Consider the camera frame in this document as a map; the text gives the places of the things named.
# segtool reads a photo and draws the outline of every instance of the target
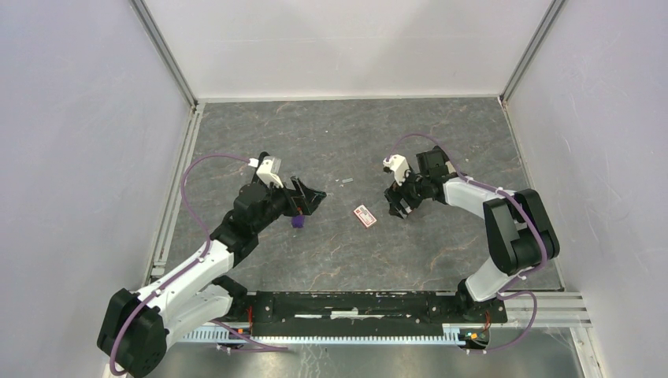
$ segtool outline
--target purple block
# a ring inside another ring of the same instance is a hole
[[[304,221],[306,221],[306,215],[298,215],[297,217],[292,217],[292,227],[304,228]]]

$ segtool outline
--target red and white box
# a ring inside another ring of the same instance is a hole
[[[357,219],[359,219],[366,228],[369,228],[372,224],[376,223],[376,217],[374,217],[364,205],[360,205],[353,210],[353,214],[355,214]]]

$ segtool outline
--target concrete floor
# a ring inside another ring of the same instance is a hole
[[[400,220],[388,214],[383,196],[392,176],[381,161],[398,137],[415,131],[440,139],[477,180],[515,190],[528,186],[495,98],[207,104],[193,159],[214,152],[256,158],[266,150],[282,159],[284,181],[297,175],[328,193],[305,228],[277,220],[229,275],[251,291],[453,291],[488,257],[483,221],[438,202],[423,202]],[[432,147],[412,138],[397,152],[417,168],[414,155]],[[228,159],[208,160],[193,171],[187,195],[210,230],[252,173]],[[347,178],[354,181],[342,184]],[[360,204],[378,219],[369,229],[352,213]],[[195,252],[203,238],[181,206],[166,268]],[[553,263],[524,284],[561,287]]]

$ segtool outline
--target white wall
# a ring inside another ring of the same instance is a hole
[[[148,0],[199,98],[497,95],[549,0]]]
[[[3,1],[0,88],[0,376],[100,376],[187,105],[126,1]]]
[[[567,2],[510,119],[614,377],[668,360],[668,3]]]

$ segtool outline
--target robotic arm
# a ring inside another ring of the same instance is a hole
[[[388,161],[383,161],[384,170],[392,172],[395,178],[385,191],[391,215],[406,218],[422,201],[430,198],[462,208],[485,223],[490,258],[458,286],[457,295],[465,309],[493,300],[513,278],[540,263],[536,239],[506,198],[460,178],[438,146],[416,157],[419,172],[401,155],[392,155]],[[557,257],[559,241],[538,193],[533,189],[505,192],[513,196],[536,226],[546,246],[547,259]]]
[[[255,174],[239,189],[233,209],[211,234],[206,256],[202,256],[205,243],[160,280],[134,293],[120,289],[109,301],[97,345],[111,355],[121,326],[141,302],[153,295],[132,320],[118,347],[117,363],[135,378],[155,369],[185,334],[230,310],[230,294],[215,281],[210,283],[251,253],[263,229],[281,215],[311,215],[326,197],[326,193],[308,188],[296,177],[291,178],[294,189],[286,188],[277,175],[280,159],[266,152],[258,160],[251,159],[249,165],[256,167]]]

